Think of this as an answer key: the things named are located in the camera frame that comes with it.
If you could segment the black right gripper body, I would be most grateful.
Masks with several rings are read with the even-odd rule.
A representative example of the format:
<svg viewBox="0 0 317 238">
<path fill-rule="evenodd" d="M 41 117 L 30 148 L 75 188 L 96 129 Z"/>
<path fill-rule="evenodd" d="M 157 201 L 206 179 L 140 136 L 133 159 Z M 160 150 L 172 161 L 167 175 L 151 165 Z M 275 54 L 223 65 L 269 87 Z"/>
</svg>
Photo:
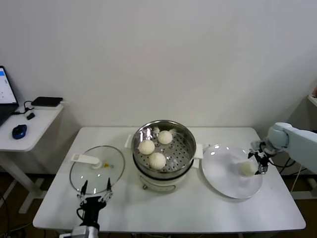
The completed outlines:
<svg viewBox="0 0 317 238">
<path fill-rule="evenodd" d="M 259 166 L 268 166 L 269 155 L 262 149 L 256 150 L 256 161 Z"/>
</svg>

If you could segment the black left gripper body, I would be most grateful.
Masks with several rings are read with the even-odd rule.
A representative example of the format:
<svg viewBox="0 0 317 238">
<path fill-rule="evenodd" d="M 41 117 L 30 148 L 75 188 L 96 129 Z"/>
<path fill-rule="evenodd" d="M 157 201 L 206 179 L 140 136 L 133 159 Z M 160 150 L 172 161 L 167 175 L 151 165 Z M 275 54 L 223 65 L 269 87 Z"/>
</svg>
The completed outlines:
<svg viewBox="0 0 317 238">
<path fill-rule="evenodd" d="M 82 220 L 81 226 L 99 226 L 99 212 L 106 207 L 106 201 L 101 196 L 88 197 L 85 202 L 80 203 L 79 210 L 83 215 L 79 216 Z"/>
</svg>

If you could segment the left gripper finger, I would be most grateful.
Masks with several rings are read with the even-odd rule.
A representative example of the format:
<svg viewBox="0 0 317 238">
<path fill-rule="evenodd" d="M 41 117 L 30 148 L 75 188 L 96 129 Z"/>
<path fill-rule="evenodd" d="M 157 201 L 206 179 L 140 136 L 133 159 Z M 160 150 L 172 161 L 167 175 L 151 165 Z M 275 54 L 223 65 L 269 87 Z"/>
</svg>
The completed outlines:
<svg viewBox="0 0 317 238">
<path fill-rule="evenodd" d="M 101 198 L 99 199 L 99 202 L 108 202 L 113 196 L 112 192 L 112 185 L 111 185 L 111 180 L 110 178 L 107 181 L 107 186 L 106 186 L 106 192 Z"/>
<path fill-rule="evenodd" d="M 80 201 L 80 205 L 86 203 L 86 190 L 87 190 L 88 181 L 86 180 L 84 185 L 81 187 L 80 193 L 77 194 L 77 198 Z"/>
</svg>

